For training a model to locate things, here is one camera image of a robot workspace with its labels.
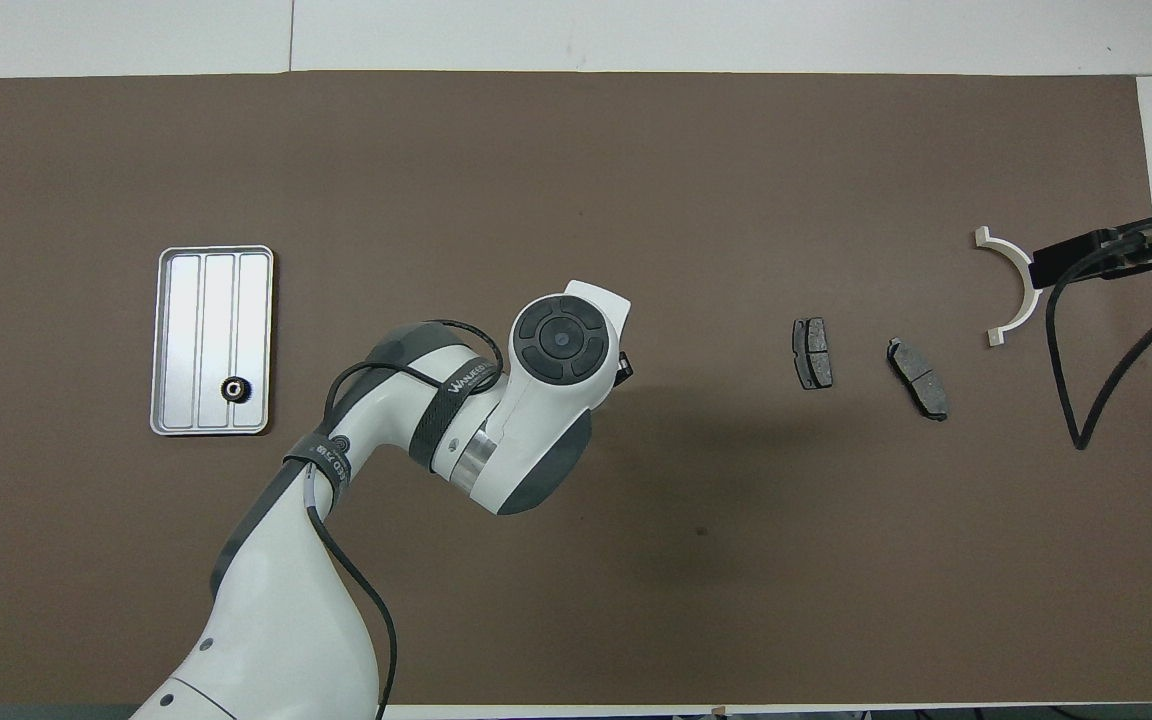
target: brown mat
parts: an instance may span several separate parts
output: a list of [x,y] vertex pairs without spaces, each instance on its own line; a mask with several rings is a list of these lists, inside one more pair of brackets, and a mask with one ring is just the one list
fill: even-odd
[[[574,276],[635,302],[637,374],[552,501],[493,518],[389,448],[333,515],[397,616],[395,702],[1152,700],[1152,351],[1071,450],[1038,320],[984,342],[1020,283],[972,243],[1146,217],[1134,89],[0,79],[0,702],[139,702],[340,367],[430,316],[503,340]],[[273,429],[157,437],[157,255],[223,243],[279,255]],[[1152,323],[1151,276],[1084,285],[1081,410]],[[793,374],[806,314],[833,389]]]

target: white floor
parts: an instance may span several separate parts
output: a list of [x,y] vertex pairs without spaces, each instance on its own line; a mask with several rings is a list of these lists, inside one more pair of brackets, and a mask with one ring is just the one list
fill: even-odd
[[[378,68],[1152,76],[1152,0],[0,0],[0,77]],[[616,711],[708,707],[392,715]]]

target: white c-shaped part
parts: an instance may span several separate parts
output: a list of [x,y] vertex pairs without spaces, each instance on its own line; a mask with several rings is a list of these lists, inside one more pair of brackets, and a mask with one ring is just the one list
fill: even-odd
[[1036,290],[1032,279],[1029,278],[1029,255],[1024,250],[1000,237],[991,237],[987,225],[980,225],[979,228],[975,229],[975,240],[977,240],[977,247],[986,247],[988,250],[1002,255],[1007,260],[1011,260],[1011,265],[1015,265],[1016,272],[1020,273],[1020,287],[1023,291],[1020,297],[1020,310],[1016,310],[1010,323],[998,325],[996,328],[988,328],[984,333],[990,341],[990,347],[995,347],[1005,342],[1005,333],[1018,328],[1029,319],[1030,314],[1034,313],[1034,306],[1038,306],[1038,296],[1043,295],[1043,290]]

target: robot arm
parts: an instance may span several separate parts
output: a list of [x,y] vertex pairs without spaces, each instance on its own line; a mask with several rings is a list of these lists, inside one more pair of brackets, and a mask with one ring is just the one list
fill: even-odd
[[440,324],[406,325],[367,356],[410,366],[357,376],[238,523],[212,573],[195,647],[134,717],[370,717],[378,673],[367,630],[306,517],[326,518],[381,445],[500,515],[529,510],[579,460],[590,414],[617,381],[628,301],[573,281],[531,302],[509,338],[513,377]]

